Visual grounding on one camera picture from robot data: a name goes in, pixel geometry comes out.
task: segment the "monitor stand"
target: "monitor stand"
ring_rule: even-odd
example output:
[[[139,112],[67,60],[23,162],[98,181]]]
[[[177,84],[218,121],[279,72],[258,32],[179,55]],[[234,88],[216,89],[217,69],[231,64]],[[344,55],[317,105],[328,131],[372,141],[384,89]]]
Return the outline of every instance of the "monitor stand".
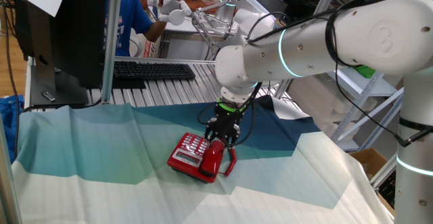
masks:
[[[55,88],[38,81],[37,67],[32,66],[30,104],[36,108],[58,108],[65,105],[87,105],[87,90],[77,78],[65,72],[55,73]]]
[[[30,4],[28,17],[36,65],[32,66],[31,71],[31,106],[58,108],[65,105],[87,105],[89,100],[86,88],[80,86],[78,79],[66,72],[55,72],[49,14]]]

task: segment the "red telephone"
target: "red telephone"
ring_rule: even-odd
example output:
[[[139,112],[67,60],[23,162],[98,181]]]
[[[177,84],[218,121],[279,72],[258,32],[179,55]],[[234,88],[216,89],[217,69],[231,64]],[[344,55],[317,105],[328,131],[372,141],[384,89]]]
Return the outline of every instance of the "red telephone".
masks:
[[[186,133],[177,144],[167,164],[175,171],[203,181],[213,183],[223,161],[225,144],[215,140],[208,143],[203,137]],[[229,150],[230,166],[224,175],[228,176],[236,163],[234,149]]]

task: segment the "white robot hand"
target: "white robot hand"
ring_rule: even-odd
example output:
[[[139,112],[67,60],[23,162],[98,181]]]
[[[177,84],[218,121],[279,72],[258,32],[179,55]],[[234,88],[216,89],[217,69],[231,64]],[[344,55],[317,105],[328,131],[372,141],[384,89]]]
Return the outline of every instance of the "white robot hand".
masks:
[[[158,8],[159,21],[181,25],[185,17],[191,15],[191,9],[185,1],[163,0],[162,6],[159,3],[160,0],[147,0],[149,6]]]

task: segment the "table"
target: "table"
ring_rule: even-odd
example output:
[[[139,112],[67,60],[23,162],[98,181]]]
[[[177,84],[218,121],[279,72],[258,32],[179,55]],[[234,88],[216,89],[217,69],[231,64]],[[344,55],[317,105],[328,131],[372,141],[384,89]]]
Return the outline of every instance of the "table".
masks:
[[[196,74],[194,80],[186,81],[179,79],[171,80],[148,80],[145,81],[145,89],[113,89],[110,103],[125,104],[130,103],[134,107],[144,106],[164,106],[175,104],[190,104],[215,102],[218,99],[221,84],[217,81],[214,73],[213,61],[191,61],[191,60],[168,60],[154,58],[124,58],[116,57],[117,61],[136,61],[150,63],[181,63],[189,64]],[[26,96],[24,107],[30,105],[30,81],[32,60],[27,65],[26,77]],[[275,93],[276,87],[260,89],[258,96]],[[101,89],[88,89],[89,104],[95,103],[101,97]],[[290,101],[287,93],[283,99],[286,103],[299,108],[295,103]],[[39,112],[53,110],[50,108],[36,109]]]

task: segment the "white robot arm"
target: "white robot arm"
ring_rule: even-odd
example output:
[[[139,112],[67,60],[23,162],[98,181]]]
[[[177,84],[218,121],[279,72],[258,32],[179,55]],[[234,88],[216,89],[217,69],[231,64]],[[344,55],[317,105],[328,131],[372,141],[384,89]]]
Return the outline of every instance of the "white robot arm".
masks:
[[[385,74],[433,66],[433,0],[388,0],[341,12],[335,21],[338,56]],[[327,20],[311,20],[257,42],[227,46],[216,75],[227,88],[335,70],[325,40]]]
[[[405,75],[400,129],[394,134],[399,142],[395,223],[433,223],[433,0],[387,0],[348,9],[334,26],[331,47],[338,48],[345,64]],[[216,75],[224,86],[220,101],[243,106],[257,82],[335,70],[326,30],[327,20],[314,19],[222,48],[216,57]],[[221,132],[217,122],[213,118],[208,128]]]

